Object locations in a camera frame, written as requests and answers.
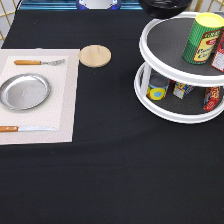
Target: can label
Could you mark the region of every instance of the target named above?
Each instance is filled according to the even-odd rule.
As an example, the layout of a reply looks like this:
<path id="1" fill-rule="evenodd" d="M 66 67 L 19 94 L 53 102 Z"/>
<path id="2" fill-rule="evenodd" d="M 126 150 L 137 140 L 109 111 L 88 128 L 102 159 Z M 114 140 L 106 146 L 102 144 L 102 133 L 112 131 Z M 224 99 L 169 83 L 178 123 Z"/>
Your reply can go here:
<path id="1" fill-rule="evenodd" d="M 149 84 L 147 90 L 147 97 L 153 100 L 161 100 L 166 96 L 167 88 L 168 87 L 158 88 Z"/>
<path id="2" fill-rule="evenodd" d="M 209 31 L 203 34 L 198 49 L 194 55 L 195 62 L 206 61 L 219 37 L 221 30 Z"/>

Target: white placemat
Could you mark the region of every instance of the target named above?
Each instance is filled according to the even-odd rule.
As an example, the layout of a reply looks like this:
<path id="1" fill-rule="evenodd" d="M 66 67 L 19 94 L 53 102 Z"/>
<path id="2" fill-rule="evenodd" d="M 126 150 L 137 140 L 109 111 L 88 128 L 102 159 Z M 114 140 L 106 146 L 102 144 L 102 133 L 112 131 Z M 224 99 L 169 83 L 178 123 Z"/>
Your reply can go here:
<path id="1" fill-rule="evenodd" d="M 17 74 L 38 73 L 51 83 L 52 91 L 43 104 L 21 112 L 0 105 L 0 125 L 48 126 L 58 131 L 0 133 L 0 144 L 53 143 L 72 141 L 79 50 L 0 50 L 0 84 Z M 19 66 L 14 60 L 53 61 L 62 58 L 60 66 Z"/>
<path id="2" fill-rule="evenodd" d="M 0 126 L 46 126 L 59 129 L 64 95 L 68 56 L 65 63 L 58 66 L 49 65 L 15 65 L 15 60 L 56 61 L 60 56 L 9 56 L 2 74 L 0 85 L 9 78 L 20 74 L 39 74 L 50 82 L 49 97 L 40 105 L 22 111 L 9 110 L 0 105 Z"/>

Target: black bowl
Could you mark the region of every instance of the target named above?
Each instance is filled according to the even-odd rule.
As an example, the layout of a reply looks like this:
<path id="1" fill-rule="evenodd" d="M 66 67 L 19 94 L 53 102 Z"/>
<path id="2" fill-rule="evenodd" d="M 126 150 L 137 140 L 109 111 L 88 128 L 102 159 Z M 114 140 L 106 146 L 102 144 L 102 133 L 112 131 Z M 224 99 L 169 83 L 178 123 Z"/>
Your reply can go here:
<path id="1" fill-rule="evenodd" d="M 169 19 L 183 12 L 192 0 L 139 0 L 144 11 L 153 18 Z"/>

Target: green can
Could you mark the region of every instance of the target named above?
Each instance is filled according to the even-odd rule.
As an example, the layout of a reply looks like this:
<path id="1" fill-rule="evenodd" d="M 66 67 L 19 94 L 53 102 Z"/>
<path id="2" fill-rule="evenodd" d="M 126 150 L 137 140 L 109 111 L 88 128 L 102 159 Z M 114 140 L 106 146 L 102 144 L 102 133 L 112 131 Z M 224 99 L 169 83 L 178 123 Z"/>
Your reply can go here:
<path id="1" fill-rule="evenodd" d="M 200 13 L 196 16 L 183 58 L 191 64 L 204 64 L 220 35 L 224 19 L 214 13 Z"/>

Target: yellow label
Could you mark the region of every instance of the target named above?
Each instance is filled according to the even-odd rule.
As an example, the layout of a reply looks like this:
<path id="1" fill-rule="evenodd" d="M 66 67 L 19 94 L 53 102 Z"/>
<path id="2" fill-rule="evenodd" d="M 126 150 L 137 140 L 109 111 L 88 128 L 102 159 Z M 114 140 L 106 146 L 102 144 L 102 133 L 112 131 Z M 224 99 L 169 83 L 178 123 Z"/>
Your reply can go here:
<path id="1" fill-rule="evenodd" d="M 201 42 L 194 56 L 194 61 L 202 62 L 206 61 L 215 45 L 220 34 L 220 30 L 210 31 L 203 34 Z"/>

